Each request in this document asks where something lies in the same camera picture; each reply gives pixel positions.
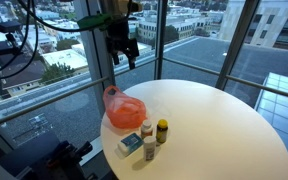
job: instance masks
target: orange plastic bag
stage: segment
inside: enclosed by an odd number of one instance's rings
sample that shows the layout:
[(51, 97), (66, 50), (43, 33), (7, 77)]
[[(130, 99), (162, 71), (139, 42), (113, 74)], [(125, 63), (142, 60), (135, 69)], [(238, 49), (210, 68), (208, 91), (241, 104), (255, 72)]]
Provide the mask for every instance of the orange plastic bag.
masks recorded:
[(127, 96), (116, 86), (109, 86), (103, 94), (105, 111), (113, 126), (133, 129), (141, 126), (146, 119), (146, 107), (139, 99)]

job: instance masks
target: yellow cap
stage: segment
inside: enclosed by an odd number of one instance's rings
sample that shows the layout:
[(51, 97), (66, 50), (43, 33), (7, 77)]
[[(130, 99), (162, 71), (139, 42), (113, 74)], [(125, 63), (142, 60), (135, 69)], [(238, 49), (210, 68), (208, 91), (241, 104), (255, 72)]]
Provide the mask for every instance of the yellow cap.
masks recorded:
[(167, 121), (165, 119), (161, 119), (157, 124), (160, 128), (167, 128)]

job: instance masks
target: round white table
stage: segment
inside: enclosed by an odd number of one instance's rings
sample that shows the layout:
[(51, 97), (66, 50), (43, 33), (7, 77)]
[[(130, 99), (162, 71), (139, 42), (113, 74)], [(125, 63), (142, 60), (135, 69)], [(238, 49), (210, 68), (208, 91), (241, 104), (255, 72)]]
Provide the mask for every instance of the round white table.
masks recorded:
[(288, 180), (288, 152), (275, 130), (254, 109), (223, 91), (182, 80), (158, 80), (125, 91), (143, 101), (148, 119), (169, 124), (154, 160), (143, 147), (122, 158), (117, 143), (139, 129), (114, 128), (104, 115), (105, 157), (121, 179)]

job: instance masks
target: small bottle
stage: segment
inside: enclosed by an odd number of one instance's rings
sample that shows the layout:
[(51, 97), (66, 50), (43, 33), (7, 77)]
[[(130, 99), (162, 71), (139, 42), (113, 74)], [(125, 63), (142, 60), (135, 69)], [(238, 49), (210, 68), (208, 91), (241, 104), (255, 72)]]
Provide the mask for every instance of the small bottle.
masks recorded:
[(156, 141), (159, 143), (165, 143), (167, 137), (167, 121), (165, 119), (161, 119), (158, 121), (156, 128)]
[(146, 136), (143, 141), (144, 160), (153, 160), (155, 157), (156, 138), (154, 136)]
[(150, 120), (143, 121), (141, 126), (141, 138), (144, 139), (146, 136), (153, 135), (153, 126)]

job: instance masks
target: city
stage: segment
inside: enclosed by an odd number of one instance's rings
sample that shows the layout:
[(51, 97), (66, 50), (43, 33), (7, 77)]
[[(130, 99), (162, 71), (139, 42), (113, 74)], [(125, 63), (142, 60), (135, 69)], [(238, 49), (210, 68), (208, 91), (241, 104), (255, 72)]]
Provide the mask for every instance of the city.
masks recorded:
[[(140, 51), (137, 61), (141, 62), (154, 58), (158, 28), (157, 1), (138, 2), (142, 3), (143, 11), (131, 15), (136, 20), (129, 21), (129, 38), (137, 39)], [(44, 22), (61, 28), (78, 28), (73, 2), (36, 0), (36, 3), (36, 16)], [(169, 1), (164, 57), (219, 72), (243, 5), (243, 1), (235, 0)], [(24, 54), (1, 71), (0, 77), (21, 69), (31, 58), (36, 46), (34, 22), (30, 19), (26, 26), (25, 13), (16, 1), (0, 1), (0, 22), (17, 20), (23, 25), (20, 32), (14, 33), (18, 45), (22, 43), (26, 28), (29, 28)], [(285, 62), (288, 60), (288, 1), (272, 4), (264, 0), (244, 43), (233, 75), (259, 84), (265, 84), (270, 72), (288, 77), (288, 68), (285, 69), (288, 67), (288, 62)], [(7, 47), (9, 44), (5, 34), (0, 33), (0, 48)], [(11, 58), (12, 55), (0, 56), (0, 67)], [(116, 72), (127, 68), (126, 56), (120, 54), (119, 59), (121, 64), (115, 66)], [(67, 66), (70, 71), (47, 75), (53, 65), (55, 68)], [(125, 90), (140, 82), (152, 80), (153, 71), (152, 64), (137, 68), (116, 77), (117, 85)], [(212, 75), (168, 61), (164, 62), (163, 78), (186, 79), (210, 86), (216, 83)], [(0, 118), (88, 81), (91, 81), (91, 76), (80, 33), (60, 32), (38, 24), (37, 54), (33, 63), (22, 73), (0, 80)], [(265, 105), (257, 102), (261, 100), (260, 90), (246, 89), (232, 82), (228, 84), (227, 91), (251, 107), (259, 108), (259, 112), (268, 112)], [(94, 102), (94, 91), (89, 88), (4, 123), (0, 129), (16, 145), (51, 130), (61, 140), (68, 139), (79, 146), (86, 139), (92, 140), (99, 136), (101, 117)], [(279, 134), (288, 139), (288, 134), (283, 132)]]

